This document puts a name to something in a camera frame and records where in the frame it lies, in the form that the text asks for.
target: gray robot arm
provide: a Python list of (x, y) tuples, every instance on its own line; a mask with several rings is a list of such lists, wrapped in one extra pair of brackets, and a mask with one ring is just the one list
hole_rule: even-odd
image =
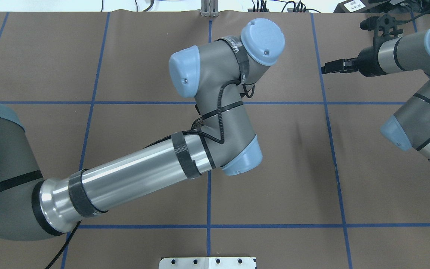
[(195, 98), (203, 126), (62, 180), (43, 179), (17, 115), (0, 104), (0, 237), (61, 235), (84, 218), (212, 169), (236, 175), (256, 167), (261, 150), (240, 88), (276, 63), (284, 43), (275, 23), (254, 19), (240, 37), (174, 53), (172, 82)]
[(430, 29), (398, 37), (402, 31), (397, 25), (399, 22), (389, 15), (362, 22), (361, 28), (381, 29), (383, 35), (377, 37), (375, 33), (374, 46), (361, 51), (357, 58), (326, 63), (322, 71), (324, 74), (359, 71), (372, 77), (423, 70), (429, 81), (389, 118), (381, 133), (398, 148), (405, 151), (415, 148), (430, 161)]

